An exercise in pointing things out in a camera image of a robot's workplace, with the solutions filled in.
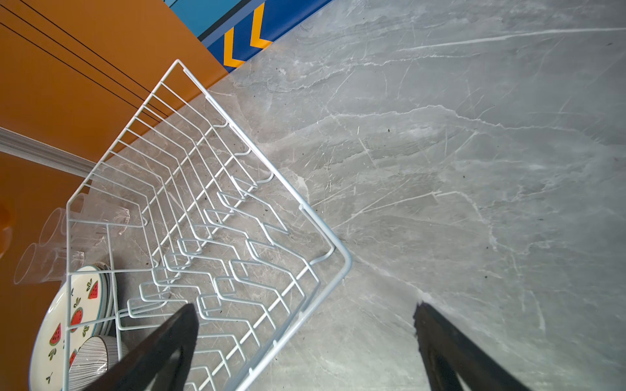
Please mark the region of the white plate red pattern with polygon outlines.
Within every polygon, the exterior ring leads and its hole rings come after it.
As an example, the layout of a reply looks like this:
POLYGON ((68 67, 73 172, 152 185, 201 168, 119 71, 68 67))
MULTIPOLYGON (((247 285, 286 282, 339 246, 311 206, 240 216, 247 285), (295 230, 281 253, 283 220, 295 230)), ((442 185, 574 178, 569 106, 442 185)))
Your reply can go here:
POLYGON ((98 331, 106 306, 104 271, 85 266, 71 275, 48 308, 34 342, 29 389, 62 390, 65 367, 98 331))

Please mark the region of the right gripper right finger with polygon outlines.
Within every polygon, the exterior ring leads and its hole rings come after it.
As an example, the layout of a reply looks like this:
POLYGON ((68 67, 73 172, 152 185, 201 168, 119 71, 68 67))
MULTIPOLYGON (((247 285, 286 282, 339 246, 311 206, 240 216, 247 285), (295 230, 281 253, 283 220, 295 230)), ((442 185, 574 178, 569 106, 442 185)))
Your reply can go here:
POLYGON ((427 302, 414 316, 419 351, 432 390, 527 390, 427 302))

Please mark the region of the orange bowl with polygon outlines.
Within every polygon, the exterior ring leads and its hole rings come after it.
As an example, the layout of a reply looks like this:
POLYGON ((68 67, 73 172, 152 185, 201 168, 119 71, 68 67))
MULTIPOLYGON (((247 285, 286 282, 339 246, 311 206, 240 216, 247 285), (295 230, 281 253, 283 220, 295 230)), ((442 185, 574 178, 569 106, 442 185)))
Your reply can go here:
POLYGON ((8 209, 1 205, 0 207, 0 257, 8 251, 11 246, 13 232, 13 216, 8 209))

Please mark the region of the clear glass cup front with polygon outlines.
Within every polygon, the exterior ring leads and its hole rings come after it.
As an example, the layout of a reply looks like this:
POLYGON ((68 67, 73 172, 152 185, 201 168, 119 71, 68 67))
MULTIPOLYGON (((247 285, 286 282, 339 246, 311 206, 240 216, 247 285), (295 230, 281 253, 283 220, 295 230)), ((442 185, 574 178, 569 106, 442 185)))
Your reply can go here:
POLYGON ((14 284, 37 284, 60 281, 67 275, 67 256, 73 270, 85 265, 85 252, 32 243, 24 251, 14 274, 14 284))

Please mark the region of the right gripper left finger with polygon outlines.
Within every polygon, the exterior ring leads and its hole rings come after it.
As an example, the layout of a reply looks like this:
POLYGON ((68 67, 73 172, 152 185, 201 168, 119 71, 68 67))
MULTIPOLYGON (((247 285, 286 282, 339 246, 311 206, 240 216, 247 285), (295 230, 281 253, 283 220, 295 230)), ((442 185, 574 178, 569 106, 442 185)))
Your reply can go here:
POLYGON ((197 346, 195 306, 182 306, 88 390, 183 390, 197 346))

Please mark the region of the green rimmed white plate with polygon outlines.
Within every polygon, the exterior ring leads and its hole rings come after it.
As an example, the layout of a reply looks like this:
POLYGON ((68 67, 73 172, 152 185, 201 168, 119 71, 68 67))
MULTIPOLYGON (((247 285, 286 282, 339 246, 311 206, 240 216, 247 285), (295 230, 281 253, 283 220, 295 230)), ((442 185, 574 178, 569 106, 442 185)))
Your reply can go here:
MULTIPOLYGON (((109 266, 104 262, 96 262, 95 266, 101 270, 109 270, 109 266)), ((102 274, 102 276, 104 277, 104 282, 106 286, 106 293, 104 295, 106 298, 106 306, 103 317, 107 318, 111 317, 113 313, 114 291, 112 290, 112 275, 110 273, 104 273, 102 274)), ((99 336, 108 336, 112 327, 112 319, 105 320, 99 323, 98 326, 99 328, 96 334, 99 336)))

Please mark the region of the white wire dish rack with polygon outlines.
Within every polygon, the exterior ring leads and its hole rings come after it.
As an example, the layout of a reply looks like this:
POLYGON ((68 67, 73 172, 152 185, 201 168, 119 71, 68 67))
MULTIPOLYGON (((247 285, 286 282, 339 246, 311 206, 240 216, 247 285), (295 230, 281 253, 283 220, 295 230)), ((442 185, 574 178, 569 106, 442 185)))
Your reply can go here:
POLYGON ((186 389, 247 390, 352 267, 345 244, 180 60, 80 193, 130 210, 94 248, 112 275, 112 329, 138 345, 195 306, 186 389))

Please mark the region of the clear glass cup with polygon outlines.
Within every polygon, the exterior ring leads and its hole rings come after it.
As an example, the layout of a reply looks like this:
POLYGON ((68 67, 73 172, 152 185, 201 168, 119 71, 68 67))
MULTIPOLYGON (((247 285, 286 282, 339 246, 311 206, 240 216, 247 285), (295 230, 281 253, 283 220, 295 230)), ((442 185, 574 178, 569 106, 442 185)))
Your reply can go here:
POLYGON ((67 209, 51 212, 42 227, 38 245, 47 249, 89 250, 108 237, 120 236, 130 223, 130 210, 106 200, 80 193, 67 209))
POLYGON ((37 284, 60 281, 67 275, 67 256, 73 270, 85 265, 85 252, 32 243, 24 251, 14 274, 14 284, 37 284))

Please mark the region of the small white bowl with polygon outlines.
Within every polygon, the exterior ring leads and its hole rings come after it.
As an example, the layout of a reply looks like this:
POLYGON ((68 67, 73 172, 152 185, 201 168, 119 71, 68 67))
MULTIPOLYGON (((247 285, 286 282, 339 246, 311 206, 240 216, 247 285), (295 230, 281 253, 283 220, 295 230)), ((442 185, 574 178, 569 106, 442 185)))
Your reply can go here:
POLYGON ((122 343, 117 346, 117 339, 109 336, 94 336, 78 350, 71 364, 68 377, 69 390, 84 390, 87 386, 99 379, 106 371, 115 366, 120 357, 129 352, 122 343))

